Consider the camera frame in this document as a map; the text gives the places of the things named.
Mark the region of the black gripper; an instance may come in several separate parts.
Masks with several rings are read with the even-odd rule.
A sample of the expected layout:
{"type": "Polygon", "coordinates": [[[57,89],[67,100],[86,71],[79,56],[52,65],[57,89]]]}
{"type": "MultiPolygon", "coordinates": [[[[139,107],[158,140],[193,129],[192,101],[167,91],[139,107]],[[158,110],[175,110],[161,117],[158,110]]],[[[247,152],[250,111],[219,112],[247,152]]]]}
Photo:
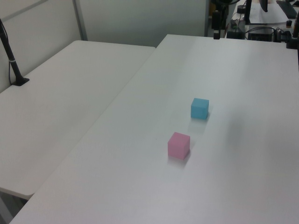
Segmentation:
{"type": "Polygon", "coordinates": [[[214,30],[213,38],[220,39],[221,35],[221,12],[227,9],[231,0],[211,0],[211,3],[215,5],[215,10],[212,13],[212,29],[214,30]]]}

